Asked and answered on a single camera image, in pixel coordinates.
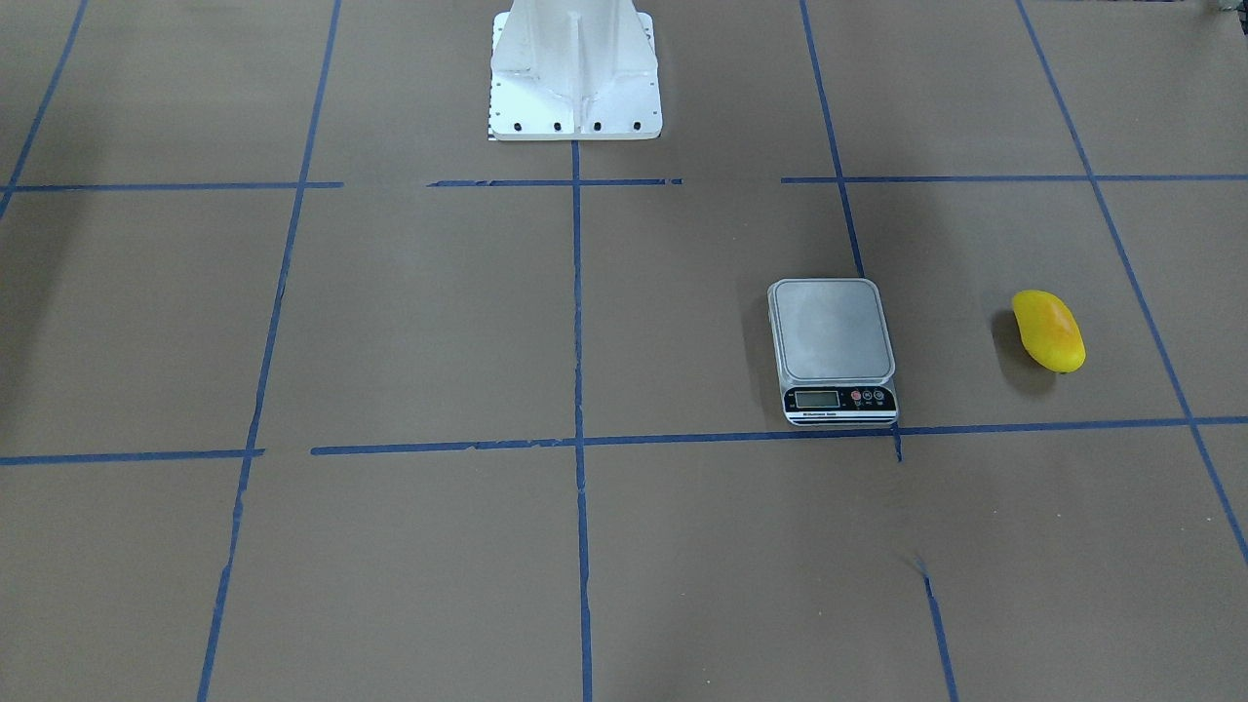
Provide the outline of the silver electronic kitchen scale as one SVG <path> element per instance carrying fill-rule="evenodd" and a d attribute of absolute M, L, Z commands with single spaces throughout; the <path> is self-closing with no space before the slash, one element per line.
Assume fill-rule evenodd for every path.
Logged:
<path fill-rule="evenodd" d="M 794 426 L 891 427 L 896 363 L 879 286 L 789 277 L 768 289 L 782 413 Z"/>

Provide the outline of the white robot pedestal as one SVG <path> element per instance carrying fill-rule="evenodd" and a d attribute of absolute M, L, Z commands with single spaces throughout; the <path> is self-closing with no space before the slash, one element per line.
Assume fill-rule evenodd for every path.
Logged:
<path fill-rule="evenodd" d="M 654 21 L 633 1 L 514 1 L 490 26 L 487 136 L 656 139 Z"/>

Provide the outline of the yellow mango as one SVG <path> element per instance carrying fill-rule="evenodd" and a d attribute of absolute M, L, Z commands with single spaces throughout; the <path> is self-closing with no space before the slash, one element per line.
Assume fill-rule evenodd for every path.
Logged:
<path fill-rule="evenodd" d="M 1086 363 L 1086 345 L 1073 312 L 1056 294 L 1013 294 L 1011 309 L 1025 351 L 1047 371 L 1073 373 Z"/>

